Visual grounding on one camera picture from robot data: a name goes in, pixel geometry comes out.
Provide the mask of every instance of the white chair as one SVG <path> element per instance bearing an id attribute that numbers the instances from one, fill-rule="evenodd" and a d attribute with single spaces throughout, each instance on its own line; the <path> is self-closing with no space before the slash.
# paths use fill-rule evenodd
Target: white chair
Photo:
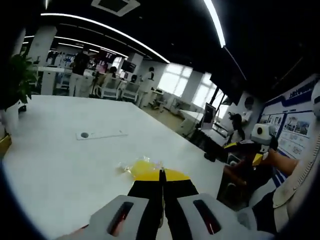
<path id="1" fill-rule="evenodd" d="M 117 100 L 119 98 L 120 85 L 121 80 L 119 78 L 111 78 L 105 85 L 97 86 L 98 96 L 101 99 L 108 98 Z"/>
<path id="2" fill-rule="evenodd" d="M 121 98 L 123 100 L 134 101 L 134 103 L 136 103 L 138 99 L 139 87 L 139 84 L 128 82 L 122 91 Z"/>

